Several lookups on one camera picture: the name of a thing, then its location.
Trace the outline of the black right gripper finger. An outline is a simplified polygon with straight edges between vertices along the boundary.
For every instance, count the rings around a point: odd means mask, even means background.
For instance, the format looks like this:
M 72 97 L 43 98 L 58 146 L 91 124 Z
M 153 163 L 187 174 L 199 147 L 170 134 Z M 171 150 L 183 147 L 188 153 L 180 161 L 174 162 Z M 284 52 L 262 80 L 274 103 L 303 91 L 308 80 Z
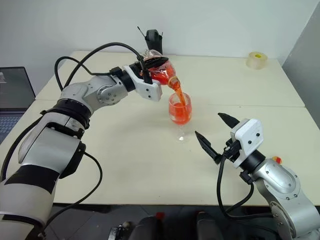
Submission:
M 239 120 L 234 118 L 233 116 L 230 116 L 226 113 L 219 112 L 218 116 L 223 120 L 223 122 L 230 127 L 231 129 L 234 128 L 236 125 L 240 123 Z
M 196 138 L 202 149 L 219 165 L 221 163 L 222 155 L 217 153 L 211 146 L 211 143 L 199 132 L 195 131 Z

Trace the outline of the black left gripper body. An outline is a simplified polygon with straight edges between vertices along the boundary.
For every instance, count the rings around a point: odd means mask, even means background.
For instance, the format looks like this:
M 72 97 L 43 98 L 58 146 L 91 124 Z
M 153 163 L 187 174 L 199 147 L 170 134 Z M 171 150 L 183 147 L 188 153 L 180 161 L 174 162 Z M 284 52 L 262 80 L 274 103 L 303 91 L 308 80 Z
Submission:
M 134 72 L 134 74 L 137 77 L 142 77 L 144 75 L 143 74 L 143 68 L 142 68 L 142 66 L 141 66 L 139 61 L 136 61 L 136 62 L 130 64 L 129 67 L 132 69 L 132 71 Z

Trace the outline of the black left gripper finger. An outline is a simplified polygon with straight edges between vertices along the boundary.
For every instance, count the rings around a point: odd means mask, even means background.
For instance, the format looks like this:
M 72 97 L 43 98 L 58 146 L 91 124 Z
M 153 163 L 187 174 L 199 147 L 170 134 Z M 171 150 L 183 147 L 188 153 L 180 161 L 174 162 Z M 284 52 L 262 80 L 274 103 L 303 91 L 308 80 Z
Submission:
M 152 57 L 144 60 L 147 69 L 158 68 L 169 61 L 168 57 Z

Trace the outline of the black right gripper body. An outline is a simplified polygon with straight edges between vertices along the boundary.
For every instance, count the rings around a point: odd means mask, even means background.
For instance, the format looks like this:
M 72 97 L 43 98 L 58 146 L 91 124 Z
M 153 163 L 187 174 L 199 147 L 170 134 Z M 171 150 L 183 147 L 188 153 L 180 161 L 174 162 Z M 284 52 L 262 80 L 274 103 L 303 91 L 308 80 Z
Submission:
M 242 149 L 239 140 L 233 141 L 231 138 L 226 142 L 226 147 L 223 149 L 222 160 L 230 160 L 235 162 L 240 156 L 240 150 Z

